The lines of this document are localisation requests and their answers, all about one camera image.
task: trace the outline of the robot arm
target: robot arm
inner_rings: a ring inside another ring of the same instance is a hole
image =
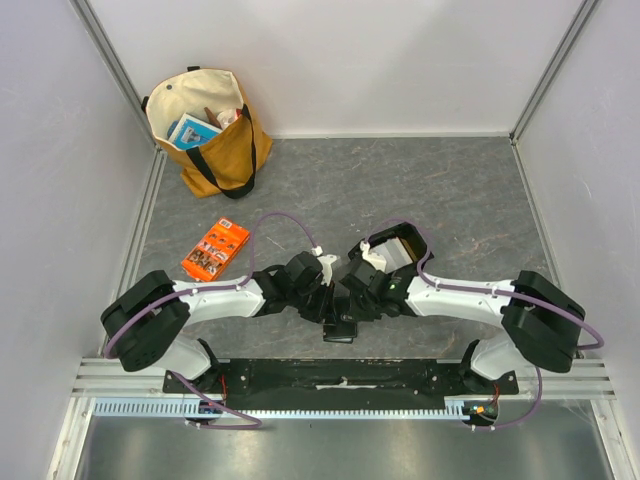
[[[561,308],[571,308],[582,318],[584,311],[543,277],[522,272],[517,280],[466,282],[429,277],[416,271],[426,244],[410,226],[402,224],[371,237],[370,245],[349,252],[346,273],[335,271],[336,256],[302,252],[286,266],[255,272],[251,280],[234,289],[230,282],[187,283],[171,281],[162,271],[148,274],[102,315],[110,337],[159,298],[172,298],[149,312],[117,342],[115,353],[127,371],[152,364],[198,379],[217,360],[208,346],[181,331],[201,321],[225,317],[257,317],[296,308],[300,316],[323,325],[325,341],[351,343],[357,323],[389,316],[450,316],[479,321],[502,329],[489,340],[472,342],[460,369],[466,380],[485,384],[527,364],[567,372],[577,349],[580,328],[542,309],[531,308],[506,296],[487,291],[520,291],[543,298]],[[336,282],[347,290],[340,295]],[[442,283],[459,289],[437,288]],[[484,293],[462,291],[478,287]]]

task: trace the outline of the book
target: book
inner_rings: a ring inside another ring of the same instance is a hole
[[[221,131],[219,128],[185,113],[173,129],[173,133],[169,137],[169,142],[173,143],[180,150],[188,150],[204,145]]]

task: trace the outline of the mustard yellow bag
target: mustard yellow bag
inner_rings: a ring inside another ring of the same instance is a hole
[[[241,109],[242,115],[209,142],[181,150],[169,143],[172,123],[188,113],[207,121],[204,108],[214,114]],[[256,170],[267,160],[272,140],[249,105],[235,75],[226,70],[189,67],[186,73],[168,78],[144,99],[155,141],[177,164],[181,177],[196,197],[222,192],[240,198],[255,184]]]

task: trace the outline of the orange package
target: orange package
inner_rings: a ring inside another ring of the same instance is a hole
[[[249,231],[222,217],[182,261],[187,274],[211,282],[231,263],[249,240]]]

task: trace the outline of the white wall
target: white wall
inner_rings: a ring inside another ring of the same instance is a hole
[[[561,281],[640,447],[640,3],[601,2],[521,141]]]
[[[65,0],[0,17],[0,478],[44,478],[151,144]]]
[[[148,94],[234,70],[281,135],[508,132],[580,0],[92,0]]]

